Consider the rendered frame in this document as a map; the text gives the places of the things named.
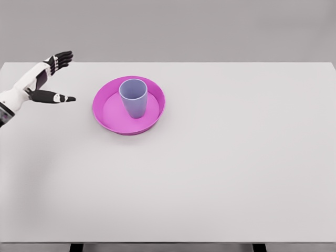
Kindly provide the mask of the pink round plate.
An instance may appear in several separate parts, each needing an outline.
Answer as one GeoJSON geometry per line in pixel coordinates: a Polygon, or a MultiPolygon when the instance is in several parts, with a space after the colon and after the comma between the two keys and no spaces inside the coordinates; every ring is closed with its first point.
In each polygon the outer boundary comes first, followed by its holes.
{"type": "Polygon", "coordinates": [[[136,135],[152,128],[165,109],[165,95],[154,81],[140,76],[124,76],[113,79],[96,93],[92,110],[96,121],[104,128],[121,135],[136,135]],[[148,101],[143,117],[130,117],[119,94],[120,85],[129,79],[140,79],[148,87],[148,101]]]}

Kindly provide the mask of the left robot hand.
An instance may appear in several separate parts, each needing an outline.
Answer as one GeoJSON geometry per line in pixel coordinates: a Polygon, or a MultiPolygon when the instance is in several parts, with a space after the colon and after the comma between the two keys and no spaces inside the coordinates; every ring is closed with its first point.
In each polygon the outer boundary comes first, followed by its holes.
{"type": "Polygon", "coordinates": [[[33,102],[56,104],[76,101],[75,97],[41,89],[58,70],[68,67],[72,58],[72,51],[59,52],[50,56],[27,71],[13,88],[22,91],[33,102]]]}

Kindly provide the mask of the lavender blue cup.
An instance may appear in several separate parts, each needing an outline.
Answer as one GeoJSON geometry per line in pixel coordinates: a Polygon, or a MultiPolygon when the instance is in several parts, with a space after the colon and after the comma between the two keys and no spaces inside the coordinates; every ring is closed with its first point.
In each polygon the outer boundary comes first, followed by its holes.
{"type": "Polygon", "coordinates": [[[144,116],[148,100],[148,87],[140,79],[128,79],[119,87],[123,105],[130,117],[138,119],[144,116]]]}

